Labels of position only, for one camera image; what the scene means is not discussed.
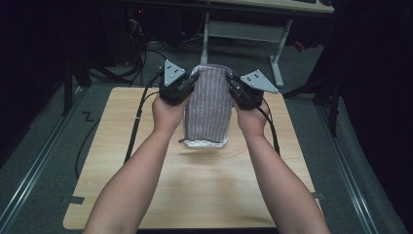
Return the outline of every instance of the folded cloth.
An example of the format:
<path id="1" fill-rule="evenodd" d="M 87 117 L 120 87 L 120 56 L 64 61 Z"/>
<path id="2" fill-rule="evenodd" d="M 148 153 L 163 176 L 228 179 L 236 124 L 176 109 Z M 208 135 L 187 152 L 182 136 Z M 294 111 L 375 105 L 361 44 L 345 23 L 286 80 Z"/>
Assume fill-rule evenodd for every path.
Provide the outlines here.
<path id="1" fill-rule="evenodd" d="M 196 66 L 192 74 L 196 72 L 199 80 L 185 109 L 183 140 L 221 143 L 226 140 L 232 113 L 225 73 L 232 71 L 221 65 L 202 64 Z"/>

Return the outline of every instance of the metal bracket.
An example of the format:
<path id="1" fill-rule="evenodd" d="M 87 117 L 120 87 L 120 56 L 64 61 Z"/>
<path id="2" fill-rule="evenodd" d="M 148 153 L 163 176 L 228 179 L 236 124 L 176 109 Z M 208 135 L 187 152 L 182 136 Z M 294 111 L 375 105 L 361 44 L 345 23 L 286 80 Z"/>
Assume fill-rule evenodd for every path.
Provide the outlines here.
<path id="1" fill-rule="evenodd" d="M 279 90 L 271 83 L 260 70 L 246 74 L 240 79 L 254 90 L 277 94 Z"/>
<path id="2" fill-rule="evenodd" d="M 165 79 L 164 85 L 168 87 L 170 84 L 179 79 L 185 74 L 185 69 L 173 64 L 169 60 L 165 60 Z"/>

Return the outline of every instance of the light wood surface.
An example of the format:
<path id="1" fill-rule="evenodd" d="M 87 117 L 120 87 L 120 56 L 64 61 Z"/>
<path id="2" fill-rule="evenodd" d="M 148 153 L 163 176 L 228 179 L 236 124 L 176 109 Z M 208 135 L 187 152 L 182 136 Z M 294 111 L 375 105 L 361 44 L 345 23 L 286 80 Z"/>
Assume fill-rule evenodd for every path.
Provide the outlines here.
<path id="1" fill-rule="evenodd" d="M 74 196 L 63 221 L 67 229 L 83 229 L 94 202 L 111 176 L 123 165 L 142 89 L 115 88 L 107 101 Z M 148 94 L 157 91 L 152 89 Z M 282 95 L 266 94 L 273 113 L 281 153 L 287 165 L 314 191 L 306 163 Z M 153 128 L 150 97 L 143 107 L 134 148 Z M 266 135 L 272 142 L 267 125 Z M 274 227 L 259 191 L 244 137 L 233 109 L 229 141 L 223 149 L 188 149 L 178 141 L 178 127 L 169 144 L 155 197 L 140 228 Z"/>
<path id="2" fill-rule="evenodd" d="M 292 11 L 333 13 L 334 8 L 322 5 L 319 0 L 316 3 L 305 3 L 293 0 L 209 0 L 210 2 L 250 5 L 255 7 L 277 8 Z"/>

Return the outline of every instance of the person's left hand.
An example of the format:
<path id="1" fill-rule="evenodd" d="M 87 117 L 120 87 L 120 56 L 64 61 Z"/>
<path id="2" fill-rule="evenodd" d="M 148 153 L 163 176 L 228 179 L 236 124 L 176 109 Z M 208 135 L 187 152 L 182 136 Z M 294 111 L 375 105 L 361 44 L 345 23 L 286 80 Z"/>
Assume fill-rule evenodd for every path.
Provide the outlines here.
<path id="1" fill-rule="evenodd" d="M 182 120 L 183 111 L 188 101 L 189 97 L 178 105 L 169 105 L 157 96 L 152 103 L 154 131 L 163 131 L 172 135 Z"/>

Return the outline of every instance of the black tape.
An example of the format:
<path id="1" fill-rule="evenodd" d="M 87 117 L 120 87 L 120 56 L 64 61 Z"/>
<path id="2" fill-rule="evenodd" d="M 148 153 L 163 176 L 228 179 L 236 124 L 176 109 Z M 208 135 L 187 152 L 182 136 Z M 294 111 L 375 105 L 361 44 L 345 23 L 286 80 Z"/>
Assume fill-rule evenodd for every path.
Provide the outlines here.
<path id="1" fill-rule="evenodd" d="M 94 122 L 94 119 L 90 119 L 92 114 L 90 111 L 82 111 L 82 114 L 86 114 L 85 122 Z"/>
<path id="2" fill-rule="evenodd" d="M 325 195 L 322 192 L 312 192 L 311 195 L 313 195 L 314 199 L 318 199 L 319 201 L 325 199 Z"/>
<path id="3" fill-rule="evenodd" d="M 72 196 L 72 195 L 63 195 L 63 197 L 61 198 L 61 203 L 63 204 L 78 204 L 78 205 L 82 205 L 83 201 L 85 201 L 84 197 L 76 197 L 76 196 Z"/>

